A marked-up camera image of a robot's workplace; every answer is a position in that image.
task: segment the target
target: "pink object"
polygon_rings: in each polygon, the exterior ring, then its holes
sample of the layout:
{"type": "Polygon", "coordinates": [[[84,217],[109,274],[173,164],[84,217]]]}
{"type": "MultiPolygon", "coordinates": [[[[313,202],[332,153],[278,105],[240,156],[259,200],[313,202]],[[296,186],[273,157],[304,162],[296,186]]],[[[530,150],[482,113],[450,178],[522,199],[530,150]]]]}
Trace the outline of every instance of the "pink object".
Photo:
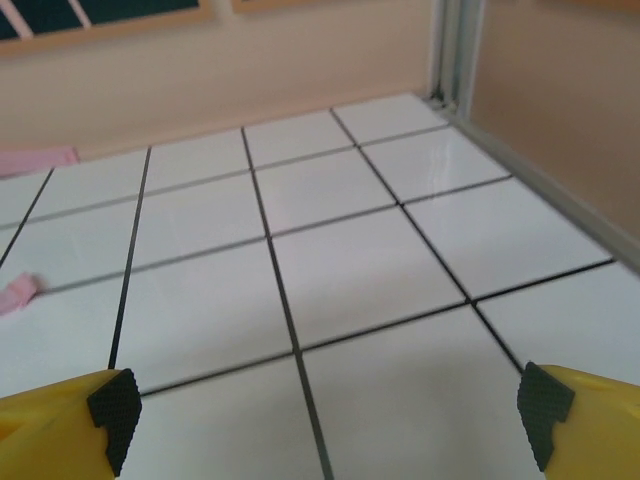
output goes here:
{"type": "Polygon", "coordinates": [[[38,291],[34,278],[23,273],[0,292],[0,315],[23,308],[38,291]]]}
{"type": "Polygon", "coordinates": [[[0,151],[0,177],[78,163],[73,147],[0,151]]]}

